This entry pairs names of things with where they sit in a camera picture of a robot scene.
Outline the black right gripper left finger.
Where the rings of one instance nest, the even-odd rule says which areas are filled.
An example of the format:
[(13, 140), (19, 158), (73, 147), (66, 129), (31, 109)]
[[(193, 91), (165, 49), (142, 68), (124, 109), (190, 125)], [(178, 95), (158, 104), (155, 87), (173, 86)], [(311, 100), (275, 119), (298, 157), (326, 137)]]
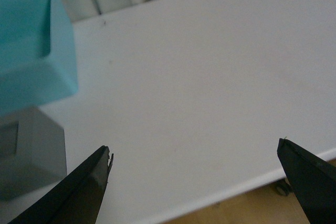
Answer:
[(96, 223), (113, 154), (101, 146), (10, 223)]

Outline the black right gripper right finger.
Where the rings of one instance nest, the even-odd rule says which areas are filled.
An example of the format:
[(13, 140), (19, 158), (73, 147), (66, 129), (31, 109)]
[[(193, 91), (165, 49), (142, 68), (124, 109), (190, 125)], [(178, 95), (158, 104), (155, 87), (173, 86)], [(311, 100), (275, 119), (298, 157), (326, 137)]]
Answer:
[(335, 166), (281, 138), (277, 156), (310, 223), (335, 223)]

